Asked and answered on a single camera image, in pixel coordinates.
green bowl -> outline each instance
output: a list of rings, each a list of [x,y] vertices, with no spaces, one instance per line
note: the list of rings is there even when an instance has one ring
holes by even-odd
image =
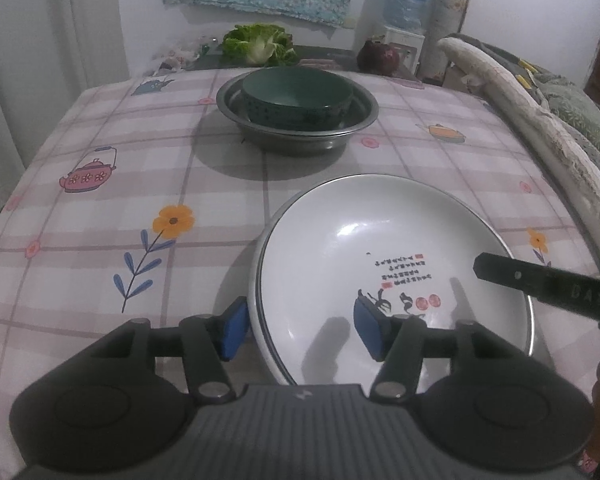
[[[242,97],[253,123],[281,130],[321,132],[342,122],[353,89],[339,75],[305,66],[275,66],[251,72]]]

pink teapot print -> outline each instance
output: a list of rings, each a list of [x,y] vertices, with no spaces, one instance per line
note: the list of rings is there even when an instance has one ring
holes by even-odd
[[[116,169],[118,150],[111,146],[96,148],[78,162],[67,176],[60,178],[66,193],[93,191],[104,184]]]

plate rim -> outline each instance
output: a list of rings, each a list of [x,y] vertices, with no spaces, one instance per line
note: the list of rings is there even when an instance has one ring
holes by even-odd
[[[292,377],[291,373],[286,369],[284,362],[280,358],[276,346],[273,343],[273,339],[271,338],[270,331],[267,327],[267,321],[264,315],[264,308],[262,306],[262,291],[261,291],[261,274],[262,274],[262,263],[264,261],[264,255],[267,249],[267,244],[273,233],[276,225],[283,217],[283,215],[291,208],[291,206],[300,200],[303,196],[308,195],[315,189],[322,187],[326,184],[330,184],[332,182],[337,182],[339,180],[350,180],[352,178],[360,178],[367,176],[388,176],[392,178],[398,178],[401,180],[409,180],[411,182],[416,182],[417,184],[421,184],[422,186],[426,186],[435,190],[437,192],[443,193],[449,198],[453,199],[455,202],[458,202],[461,206],[467,209],[468,212],[473,214],[491,233],[496,237],[499,241],[502,248],[509,255],[510,258],[513,258],[513,253],[509,249],[508,245],[502,239],[500,234],[485,220],[483,219],[477,212],[475,212],[470,206],[462,202],[459,198],[451,195],[450,193],[438,189],[435,186],[431,186],[429,184],[425,184],[424,182],[420,182],[419,180],[415,180],[414,178],[408,178],[405,176],[394,175],[390,173],[356,173],[345,176],[340,176],[336,178],[330,178],[328,180],[324,180],[319,182],[315,186],[307,189],[301,190],[295,195],[293,195],[289,200],[287,200],[280,208],[276,211],[276,213],[271,217],[269,223],[264,228],[262,234],[258,238],[258,243],[256,244],[256,248],[254,251],[253,261],[251,263],[251,271],[249,278],[249,297],[248,297],[248,307],[249,307],[249,316],[251,319],[251,330],[253,331],[253,335],[256,338],[256,342],[260,352],[263,356],[264,361],[267,364],[267,368],[270,373],[273,375],[278,384],[291,384],[298,385],[296,380]],[[525,298],[525,306],[526,306],[526,344],[524,352],[527,356],[531,356],[534,350],[534,343],[536,341],[536,314],[533,306],[533,301],[531,296],[525,294],[523,296]]]

plaid tablecloth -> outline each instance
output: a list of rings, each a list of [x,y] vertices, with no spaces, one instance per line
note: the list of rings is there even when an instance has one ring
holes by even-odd
[[[244,142],[217,110],[216,91],[241,72],[87,90],[22,177],[0,215],[0,478],[23,466],[8,430],[18,393],[129,318],[174,326],[222,311],[247,293],[254,241],[272,214],[323,180],[420,180],[471,206],[516,257],[598,274],[552,186],[484,101],[346,73],[376,96],[379,119],[340,156],[288,158]],[[435,125],[464,142],[439,140]],[[84,191],[67,192],[75,187]],[[186,208],[159,219],[180,204],[192,211],[192,228]],[[537,302],[536,314],[556,369],[588,394],[600,359],[595,323]],[[229,370],[238,386],[267,380],[253,341]],[[160,362],[158,371],[184,388],[179,360]]]

lettuce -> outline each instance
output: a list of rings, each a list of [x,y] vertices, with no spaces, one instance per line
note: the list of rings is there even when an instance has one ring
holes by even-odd
[[[222,53],[252,65],[288,65],[298,62],[291,35],[270,23],[236,25],[222,40]]]

